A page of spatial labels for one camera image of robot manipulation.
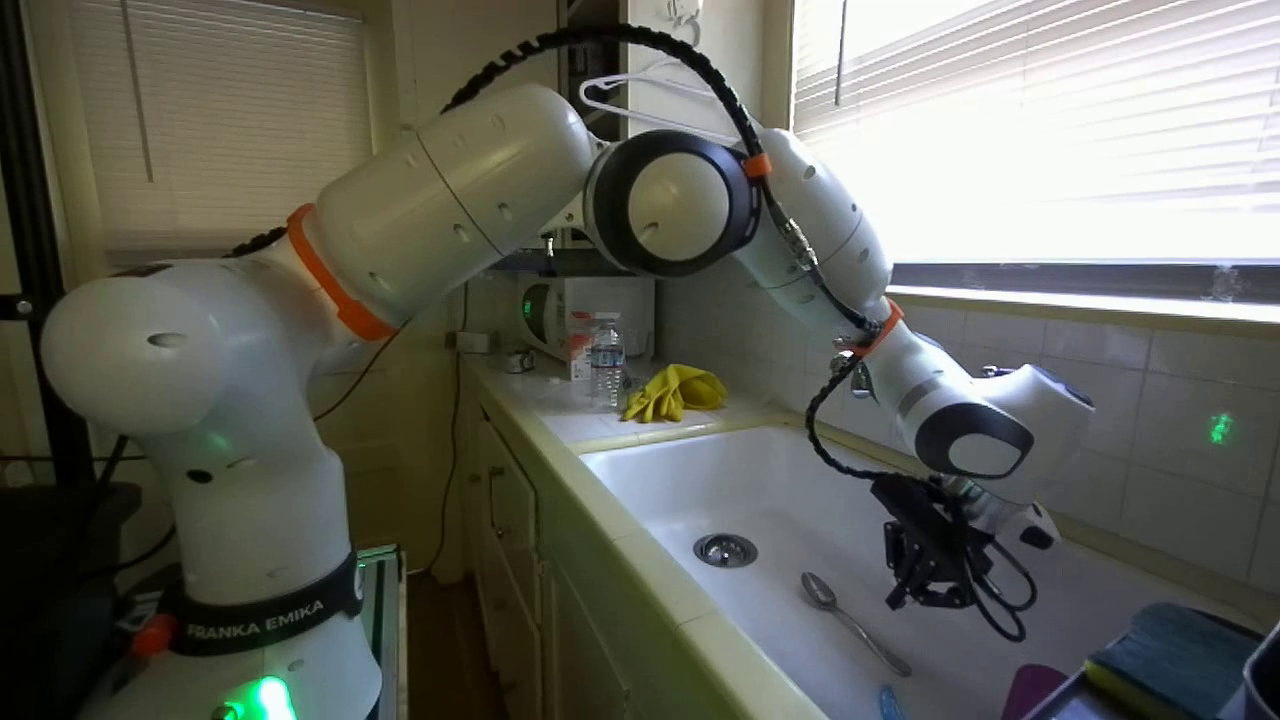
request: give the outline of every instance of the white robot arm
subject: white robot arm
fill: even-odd
[[[577,201],[619,267],[736,258],[794,316],[848,330],[874,399],[939,476],[1032,489],[1052,468],[1040,454],[1081,434],[1083,403],[1052,380],[971,380],[907,333],[866,222],[790,137],[602,149],[555,94],[490,94],[329,185],[282,243],[92,282],[55,306],[48,380],[160,464],[184,570],[169,649],[107,679],[88,717],[233,717],[266,688],[321,720],[377,703],[343,472],[307,416],[307,376],[534,243]]]

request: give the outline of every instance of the green led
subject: green led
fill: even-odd
[[[1210,445],[1210,450],[1232,445],[1232,436],[1235,436],[1235,416],[1232,416],[1232,412],[1207,416],[1207,445]]]
[[[225,702],[225,720],[296,720],[289,686],[281,676],[239,686]]]

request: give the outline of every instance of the window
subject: window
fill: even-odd
[[[370,151],[364,29],[325,6],[72,0],[107,258],[219,258]]]
[[[900,285],[1280,301],[1274,0],[794,0]]]

